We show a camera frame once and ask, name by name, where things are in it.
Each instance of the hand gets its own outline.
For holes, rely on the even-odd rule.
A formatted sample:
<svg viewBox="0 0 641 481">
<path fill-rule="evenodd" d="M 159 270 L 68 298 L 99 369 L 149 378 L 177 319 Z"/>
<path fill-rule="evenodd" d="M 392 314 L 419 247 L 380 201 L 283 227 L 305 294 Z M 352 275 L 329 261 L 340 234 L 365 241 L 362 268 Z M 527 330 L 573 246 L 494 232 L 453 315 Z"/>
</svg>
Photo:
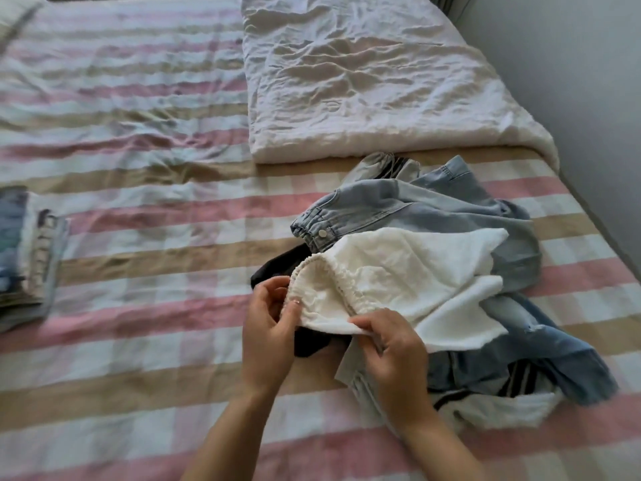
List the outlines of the hand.
<svg viewBox="0 0 641 481">
<path fill-rule="evenodd" d="M 378 400 L 394 428 L 402 435 L 406 426 L 435 413 L 428 396 L 428 352 L 405 318 L 380 309 L 351 317 L 361 329 L 380 336 L 380 355 L 369 336 L 358 336 L 367 371 L 378 383 Z"/>
<path fill-rule="evenodd" d="M 251 394 L 276 396 L 292 368 L 293 332 L 300 321 L 300 302 L 287 304 L 289 277 L 273 277 L 254 289 L 242 330 L 242 383 Z"/>
</svg>

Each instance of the tan stripe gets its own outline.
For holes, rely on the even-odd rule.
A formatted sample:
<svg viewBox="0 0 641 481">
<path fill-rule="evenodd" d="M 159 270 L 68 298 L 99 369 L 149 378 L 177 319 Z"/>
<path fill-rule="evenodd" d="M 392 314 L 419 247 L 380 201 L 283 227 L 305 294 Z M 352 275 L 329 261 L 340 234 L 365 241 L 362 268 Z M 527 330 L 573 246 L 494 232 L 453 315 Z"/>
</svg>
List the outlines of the tan stripe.
<svg viewBox="0 0 641 481">
<path fill-rule="evenodd" d="M 279 395 L 344 388 L 334 380 L 342 349 L 330 346 L 296 358 Z M 0 392 L 0 431 L 78 418 L 226 402 L 241 363 L 112 374 L 40 388 Z"/>
<path fill-rule="evenodd" d="M 604 356 L 641 350 L 641 314 L 598 323 L 572 324 L 564 329 L 591 344 Z"/>
<path fill-rule="evenodd" d="M 586 213 L 538 217 L 533 222 L 534 233 L 540 241 L 599 233 Z"/>
<path fill-rule="evenodd" d="M 412 153 L 423 165 L 442 165 L 455 155 L 463 154 L 470 163 L 539 158 L 521 147 L 487 147 L 480 149 L 446 149 Z M 5 185 L 26 185 L 37 193 L 92 192 L 108 188 L 129 188 L 139 185 L 173 185 L 193 182 L 213 182 L 257 177 L 300 176 L 349 172 L 360 157 L 325 158 L 309 162 L 276 165 L 255 165 L 252 161 L 239 163 L 184 162 L 177 165 L 150 165 L 143 169 L 112 169 L 85 172 L 81 176 L 36 177 Z"/>
<path fill-rule="evenodd" d="M 140 79 L 143 75 L 154 75 L 159 73 L 180 74 L 183 72 L 212 72 L 220 70 L 238 70 L 242 69 L 242 59 L 216 59 L 213 61 L 199 62 L 195 64 L 159 62 L 157 64 L 128 64 L 124 66 L 89 66 L 77 69 L 56 69 L 41 73 L 33 73 L 31 77 L 35 79 L 52 79 L 60 81 L 63 79 L 85 79 L 88 77 L 99 77 L 102 75 L 122 76 L 130 75 Z M 2 80 L 21 80 L 24 78 L 19 72 L 5 71 L 0 72 Z"/>
<path fill-rule="evenodd" d="M 281 238 L 76 258 L 61 263 L 59 285 L 262 266 L 298 244 L 298 238 Z"/>
<path fill-rule="evenodd" d="M 36 32 L 27 31 L 23 37 L 28 40 L 69 39 L 91 40 L 110 39 L 115 37 L 142 37 L 147 35 L 196 35 L 207 34 L 214 36 L 221 32 L 240 32 L 242 23 L 214 23 L 211 25 L 182 25 L 179 27 L 160 28 L 135 28 L 135 29 L 107 29 L 107 30 L 77 30 L 74 32 Z"/>
<path fill-rule="evenodd" d="M 91 125 L 120 123 L 160 123 L 174 120 L 196 120 L 211 117 L 246 115 L 247 104 L 212 104 L 200 108 L 154 108 L 153 110 L 124 110 L 116 108 L 110 112 L 64 113 L 61 115 L 28 114 L 20 122 L 1 120 L 0 129 L 14 131 L 42 130 L 48 128 L 82 128 Z"/>
</svg>

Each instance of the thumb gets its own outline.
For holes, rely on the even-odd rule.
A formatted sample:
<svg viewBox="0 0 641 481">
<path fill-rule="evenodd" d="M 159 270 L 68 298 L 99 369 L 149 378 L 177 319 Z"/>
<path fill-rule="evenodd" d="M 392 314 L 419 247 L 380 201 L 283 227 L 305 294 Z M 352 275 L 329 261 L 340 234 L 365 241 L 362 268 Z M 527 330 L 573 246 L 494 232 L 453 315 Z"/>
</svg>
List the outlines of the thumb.
<svg viewBox="0 0 641 481">
<path fill-rule="evenodd" d="M 299 299 L 290 300 L 283 309 L 283 314 L 276 324 L 278 330 L 282 330 L 287 334 L 293 334 L 296 326 L 300 323 L 300 313 L 302 312 L 302 305 Z"/>
<path fill-rule="evenodd" d="M 381 357 L 378 355 L 376 346 L 371 337 L 365 335 L 357 336 L 358 345 L 363 349 L 367 369 L 374 375 L 378 376 L 381 369 Z"/>
</svg>

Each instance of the plaid bed sheet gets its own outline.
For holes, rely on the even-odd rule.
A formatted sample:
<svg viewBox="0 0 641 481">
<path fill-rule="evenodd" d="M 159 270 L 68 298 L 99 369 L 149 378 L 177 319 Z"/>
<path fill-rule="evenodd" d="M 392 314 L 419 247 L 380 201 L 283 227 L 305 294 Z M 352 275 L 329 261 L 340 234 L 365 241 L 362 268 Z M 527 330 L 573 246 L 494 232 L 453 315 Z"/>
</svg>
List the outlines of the plaid bed sheet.
<svg viewBox="0 0 641 481">
<path fill-rule="evenodd" d="M 250 275 L 357 162 L 252 164 L 241 38 L 236 0 L 52 4 L 0 60 L 0 182 L 71 219 L 51 317 L 0 335 L 0 479 L 177 480 L 233 394 Z M 544 268 L 527 294 L 621 385 L 465 442 L 495 479 L 640 479 L 641 287 L 532 151 L 411 156 L 458 153 L 531 213 Z M 257 480 L 422 479 L 333 380 L 341 354 L 296 360 Z"/>
</svg>

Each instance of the forearm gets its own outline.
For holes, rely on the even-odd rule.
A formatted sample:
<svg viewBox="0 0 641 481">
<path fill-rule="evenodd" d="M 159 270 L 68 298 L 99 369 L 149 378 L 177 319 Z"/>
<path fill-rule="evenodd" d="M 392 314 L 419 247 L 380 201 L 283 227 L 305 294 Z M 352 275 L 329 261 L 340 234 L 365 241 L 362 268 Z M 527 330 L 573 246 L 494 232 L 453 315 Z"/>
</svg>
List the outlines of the forearm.
<svg viewBox="0 0 641 481">
<path fill-rule="evenodd" d="M 232 398 L 181 481 L 250 481 L 273 403 L 270 393 Z"/>
<path fill-rule="evenodd" d="M 399 433 L 429 481 L 483 481 L 483 466 L 432 408 Z"/>
</svg>

